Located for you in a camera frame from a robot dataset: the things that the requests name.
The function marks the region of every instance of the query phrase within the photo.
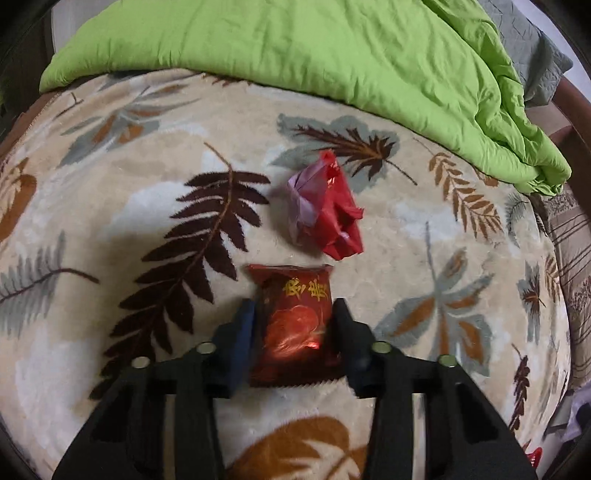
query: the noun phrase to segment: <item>snack package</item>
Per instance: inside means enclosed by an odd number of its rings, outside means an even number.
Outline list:
[[[332,267],[248,265],[261,286],[262,345],[251,370],[254,387],[287,387],[335,380],[340,357],[326,335],[332,315]]]
[[[291,239],[311,237],[335,260],[363,252],[357,220],[363,210],[355,205],[335,154],[320,152],[320,158],[287,182],[290,194]]]

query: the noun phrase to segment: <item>gray pillow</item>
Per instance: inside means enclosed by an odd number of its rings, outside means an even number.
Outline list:
[[[511,0],[478,0],[495,23],[524,86],[526,106],[548,105],[573,61],[563,54]]]

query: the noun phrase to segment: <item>crumpled plastic bag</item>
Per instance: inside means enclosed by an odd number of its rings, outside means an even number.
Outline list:
[[[563,442],[574,440],[575,438],[583,434],[583,430],[581,430],[581,425],[577,420],[577,413],[579,412],[579,409],[587,403],[591,404],[591,380],[588,381],[582,387],[580,387],[573,395],[570,407],[569,423],[562,435]]]
[[[315,163],[289,179],[287,189],[290,235],[295,243],[308,236],[335,260],[363,252],[357,226],[363,209],[355,205],[332,151],[321,151]]]

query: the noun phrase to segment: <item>leaf pattern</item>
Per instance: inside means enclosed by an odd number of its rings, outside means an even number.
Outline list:
[[[557,303],[560,301],[560,276],[558,274],[556,257],[551,254],[548,254],[546,257],[544,279],[548,295],[554,303]]]
[[[222,88],[225,88],[229,85],[235,85],[236,83],[240,83],[240,82],[246,82],[247,85],[253,84],[253,82],[250,82],[249,80],[239,79],[236,77],[230,77],[229,75],[214,75],[212,73],[203,73],[203,78],[213,80],[212,85],[215,85],[217,83],[221,83]]]
[[[548,232],[546,231],[546,227],[544,225],[544,221],[538,212],[534,212],[535,216],[535,224],[538,227],[538,233],[540,234],[540,240],[542,240],[542,236],[548,236]]]
[[[431,257],[428,224],[426,244],[433,291],[398,302],[377,325],[375,335],[396,347],[406,348],[418,342],[435,317],[437,335],[429,358],[435,360],[439,355],[455,353],[456,346],[459,346],[463,351],[460,361],[464,369],[488,376],[492,333],[484,317],[472,314],[472,310],[478,304],[482,290],[491,283],[492,275],[454,290],[467,269],[466,250],[457,250],[437,275]]]
[[[130,78],[137,77],[149,72],[150,70],[121,70],[120,72],[108,73],[105,77],[105,82],[100,86],[98,91],[102,92],[103,90],[106,90],[117,83],[124,82]]]
[[[527,204],[518,193],[511,193],[507,196],[505,203],[505,217],[507,218],[507,236],[513,244],[519,248],[517,235],[515,233],[515,224],[525,216]]]
[[[59,167],[77,163],[100,148],[104,147],[107,151],[111,151],[156,131],[160,127],[160,116],[197,100],[167,106],[147,105],[144,102],[179,93],[185,87],[186,85],[180,84],[147,87],[127,105],[104,117],[94,116],[85,119],[64,131],[62,135],[68,136],[95,124],[93,128],[74,140],[64,158],[61,159]]]
[[[558,390],[558,376],[560,375],[560,368],[556,365],[556,355],[554,355],[554,369],[552,372],[552,376],[550,379],[547,380],[545,384],[542,386],[542,395],[538,401],[538,414],[535,417],[535,421],[537,423],[542,421],[545,413],[548,411],[548,402],[550,401],[550,395],[555,394]]]
[[[509,421],[509,429],[515,433],[519,430],[521,425],[520,418],[525,413],[525,401],[527,400],[527,389],[530,387],[530,381],[527,378],[530,374],[530,368],[527,366],[528,358],[527,355],[521,356],[521,353],[517,347],[511,344],[517,355],[519,355],[519,366],[513,377],[513,383],[515,384],[515,390],[513,395],[515,396],[515,408],[513,409],[513,415]]]
[[[0,273],[0,330],[9,337],[20,337],[22,329],[41,312],[47,316],[60,275],[69,273],[99,283],[92,275],[62,267],[65,249],[62,232],[55,247],[41,247],[35,258],[18,257],[16,267]]]
[[[448,154],[440,152],[434,155],[429,161],[429,171],[435,172],[435,185],[442,185],[443,200],[451,199],[453,216],[456,221],[462,219],[465,232],[468,223],[472,227],[474,238],[482,235],[488,240],[490,232],[503,231],[495,204],[476,192]]]
[[[186,183],[193,190],[177,199],[185,206],[171,218],[182,219],[165,236],[168,241],[144,255],[144,262],[163,262],[136,278],[139,290],[119,307],[130,313],[111,331],[116,342],[104,353],[109,359],[101,371],[104,380],[91,392],[101,398],[119,373],[138,356],[155,360],[151,338],[168,354],[173,347],[168,320],[183,332],[193,333],[192,295],[213,303],[213,291],[205,263],[236,280],[236,267],[224,243],[225,235],[240,250],[247,251],[241,220],[260,226],[261,220],[251,204],[264,205],[267,199],[249,184],[268,184],[258,173],[235,171],[230,162],[211,145],[227,171],[202,173]]]
[[[78,98],[76,98],[76,94],[74,92],[70,92],[70,95],[72,95],[72,101],[73,103],[68,106],[65,110],[61,111],[60,113],[58,113],[54,118],[53,121],[59,119],[59,117],[65,115],[66,113],[68,113],[70,110],[74,109],[75,107],[77,107],[78,105],[80,105],[81,103],[84,102],[84,99],[78,100]]]
[[[361,478],[366,448],[351,448],[348,429],[334,418],[298,419],[249,447],[226,474],[228,480],[336,480],[343,474],[353,480]]]
[[[476,176],[484,182],[484,185],[486,185],[487,187],[498,187],[499,186],[499,180],[497,180],[494,177],[491,177],[490,175],[487,175],[486,173],[482,173],[474,165],[472,166],[472,168],[474,169]]]
[[[0,181],[0,242],[6,240],[37,190],[37,180],[24,173],[28,157],[6,173]]]
[[[517,290],[527,312],[527,341],[535,340],[535,344],[538,345],[540,342],[540,304],[545,307],[544,302],[540,299],[540,266],[538,264],[532,268],[529,263],[525,263],[525,279],[517,282]]]
[[[331,149],[354,192],[374,185],[378,177],[385,177],[386,165],[417,185],[391,160],[400,147],[400,139],[394,132],[370,131],[366,124],[353,116],[341,116],[324,124],[311,118],[280,115],[278,125],[280,133],[300,145],[284,151],[272,165],[301,170],[318,160],[320,150]]]

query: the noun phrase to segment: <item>beige fleece blanket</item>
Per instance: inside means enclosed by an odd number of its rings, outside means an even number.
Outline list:
[[[365,210],[365,252],[336,264],[291,243],[280,193],[324,148]],[[409,355],[456,355],[528,451],[567,384],[529,200],[338,103],[186,70],[97,77],[12,149],[0,215],[0,413],[43,479],[132,358],[182,355],[231,318],[251,262],[335,264],[333,297]],[[245,387],[216,404],[230,477],[358,478],[372,408],[342,380]]]

